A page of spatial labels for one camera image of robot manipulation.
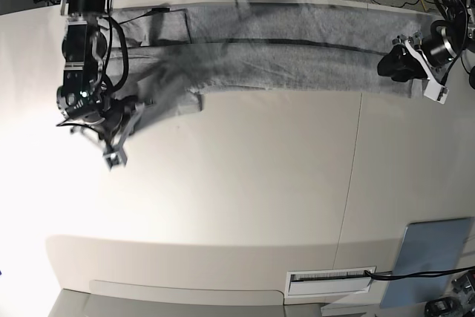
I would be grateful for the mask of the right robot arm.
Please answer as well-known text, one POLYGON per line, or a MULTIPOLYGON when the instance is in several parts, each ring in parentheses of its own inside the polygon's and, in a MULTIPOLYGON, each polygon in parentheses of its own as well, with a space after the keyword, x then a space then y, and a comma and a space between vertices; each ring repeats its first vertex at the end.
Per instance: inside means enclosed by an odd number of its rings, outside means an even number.
POLYGON ((60 126, 72 133, 95 133, 109 169, 127 163, 125 141, 153 102, 123 90, 129 75, 128 47, 112 10, 113 0, 61 0, 65 67, 56 92, 60 126))

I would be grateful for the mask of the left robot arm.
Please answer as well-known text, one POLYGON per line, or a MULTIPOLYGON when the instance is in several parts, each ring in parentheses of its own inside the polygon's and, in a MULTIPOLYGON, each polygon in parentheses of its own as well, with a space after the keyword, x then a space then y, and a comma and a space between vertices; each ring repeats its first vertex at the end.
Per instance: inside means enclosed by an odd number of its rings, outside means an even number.
POLYGON ((442 19, 424 38, 398 36, 393 49, 378 63, 378 75, 394 82, 422 80, 422 93, 440 104, 448 96, 447 81, 465 51, 474 52, 474 0, 433 0, 442 19))

